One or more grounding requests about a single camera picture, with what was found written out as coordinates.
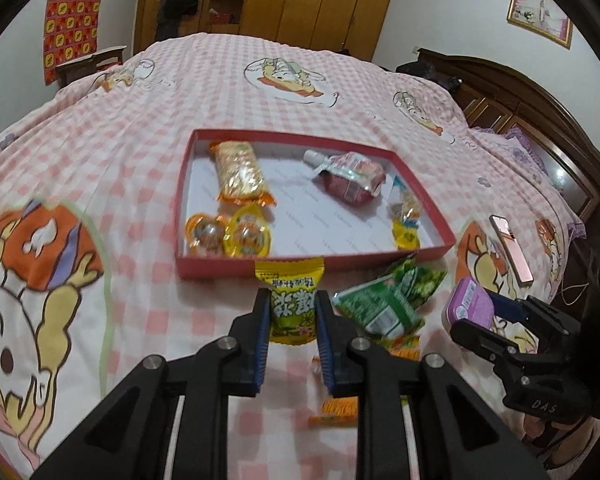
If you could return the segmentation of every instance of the green candy wrapper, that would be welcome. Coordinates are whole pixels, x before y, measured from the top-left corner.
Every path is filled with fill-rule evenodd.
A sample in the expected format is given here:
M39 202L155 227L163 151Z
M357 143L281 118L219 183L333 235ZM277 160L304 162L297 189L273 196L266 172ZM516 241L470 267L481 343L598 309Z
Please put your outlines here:
M446 270L419 267L410 258L387 276L336 293L333 304L372 337L395 340L424 325L416 309L431 297L445 276Z

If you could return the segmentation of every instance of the metal screw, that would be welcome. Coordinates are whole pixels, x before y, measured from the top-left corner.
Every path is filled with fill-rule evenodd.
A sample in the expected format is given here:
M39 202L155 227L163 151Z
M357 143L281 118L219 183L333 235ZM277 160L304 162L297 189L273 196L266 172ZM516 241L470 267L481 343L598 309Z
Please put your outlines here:
M147 370L156 370L162 366L162 362L162 356L153 354L142 359L142 366L144 366Z
M223 335L220 339L218 339L217 344L222 350L232 350L236 347L238 342L235 340L235 337Z
M424 358L424 362L431 368L442 368L445 365L445 358L440 354L429 354Z
M351 347L354 350L363 352L371 348L371 341L369 341L369 339L366 337L355 337L351 340Z

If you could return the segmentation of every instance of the wooden headboard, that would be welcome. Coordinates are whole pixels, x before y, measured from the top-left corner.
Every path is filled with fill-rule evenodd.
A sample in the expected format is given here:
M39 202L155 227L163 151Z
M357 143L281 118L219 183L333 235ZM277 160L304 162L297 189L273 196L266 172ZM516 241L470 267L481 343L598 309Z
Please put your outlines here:
M424 49L419 53L419 59L433 63L439 74L462 80L454 99L469 126L492 128L497 133L518 126L526 134L554 186L585 223L587 236L600 236L600 152L568 110L540 85L508 66ZM587 282L588 259L588 245L579 238L571 245L564 286ZM554 304L579 317L584 295L573 306L564 304L558 295Z

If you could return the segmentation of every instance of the smartphone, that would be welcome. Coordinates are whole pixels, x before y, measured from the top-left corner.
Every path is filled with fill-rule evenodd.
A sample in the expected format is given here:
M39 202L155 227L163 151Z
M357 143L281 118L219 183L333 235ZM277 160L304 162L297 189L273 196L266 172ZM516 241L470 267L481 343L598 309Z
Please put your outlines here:
M534 282L534 277L531 274L531 269L529 269L529 264L526 262L525 255L522 253L520 244L509 228L509 222L506 218L496 215L491 215L490 219L507 253L507 258L511 267L513 267L518 284L520 286L531 285Z

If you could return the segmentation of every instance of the gold picture frame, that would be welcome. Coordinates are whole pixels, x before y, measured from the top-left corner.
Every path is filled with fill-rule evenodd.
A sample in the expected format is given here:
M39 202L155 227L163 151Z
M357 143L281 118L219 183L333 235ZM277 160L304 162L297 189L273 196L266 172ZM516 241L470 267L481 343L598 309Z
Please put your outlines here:
M573 22L553 0L511 0L507 21L571 48Z

